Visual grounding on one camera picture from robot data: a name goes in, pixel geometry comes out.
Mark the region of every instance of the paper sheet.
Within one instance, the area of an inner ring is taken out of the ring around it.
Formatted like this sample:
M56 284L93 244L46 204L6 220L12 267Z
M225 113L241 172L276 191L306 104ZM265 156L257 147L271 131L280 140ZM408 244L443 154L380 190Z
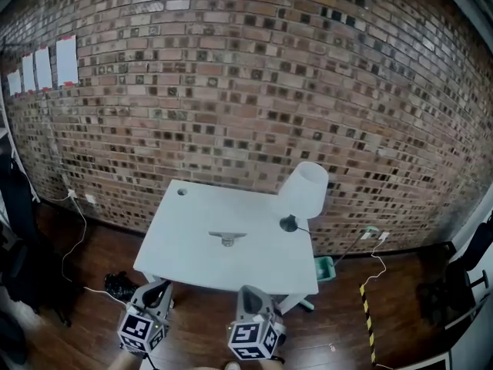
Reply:
M41 90L50 90L53 88L52 67L49 63L48 48L41 48L35 52L36 60L36 77L38 86Z
M10 96L14 96L16 93L22 93L21 73L18 69L8 74L7 79Z
M36 84L34 83L34 62L32 61L31 53L22 57L22 75L24 78L25 92L32 93L36 91Z
M79 83L74 35L69 39L57 41L56 70L59 78L59 86L73 86L74 84Z

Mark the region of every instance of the white desk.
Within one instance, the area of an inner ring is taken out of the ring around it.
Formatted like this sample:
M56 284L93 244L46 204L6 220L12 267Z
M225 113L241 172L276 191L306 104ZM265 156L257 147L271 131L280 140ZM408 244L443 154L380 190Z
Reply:
M268 294L287 294L280 304L285 313L318 293L318 284L309 234L280 228L274 198L173 180L133 267L149 281L161 277L225 291L248 284ZM298 224L308 230L306 220ZM210 231L246 236L225 247Z

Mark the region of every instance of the brick wall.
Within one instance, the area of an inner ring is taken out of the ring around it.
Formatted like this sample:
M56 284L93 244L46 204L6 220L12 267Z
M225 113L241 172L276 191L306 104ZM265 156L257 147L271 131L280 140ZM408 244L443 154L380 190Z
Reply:
M491 183L491 54L450 0L15 0L0 25L25 44L3 73L77 35L77 87L4 97L39 194L65 176L100 220L145 231L172 178L275 192L311 160L318 254L369 224L401 249L450 238Z

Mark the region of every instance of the lamp base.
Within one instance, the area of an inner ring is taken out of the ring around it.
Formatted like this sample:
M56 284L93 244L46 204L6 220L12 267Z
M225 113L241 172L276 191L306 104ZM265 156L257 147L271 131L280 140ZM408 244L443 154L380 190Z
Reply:
M298 228L298 224L296 223L296 218L294 215L290 215L289 217L285 217L280 220L279 226L284 231L294 232Z

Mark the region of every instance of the yellow and black tape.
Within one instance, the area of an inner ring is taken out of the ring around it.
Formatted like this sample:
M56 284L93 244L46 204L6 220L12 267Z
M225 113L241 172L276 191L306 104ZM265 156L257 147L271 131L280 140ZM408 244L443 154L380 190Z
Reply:
M370 336L371 364L375 366L377 365L377 359L375 357L375 336L371 325L371 316L370 316L370 310L368 308L367 296L364 293L364 285L360 285L360 293L361 293L361 299L363 300L364 314L367 316L368 335Z

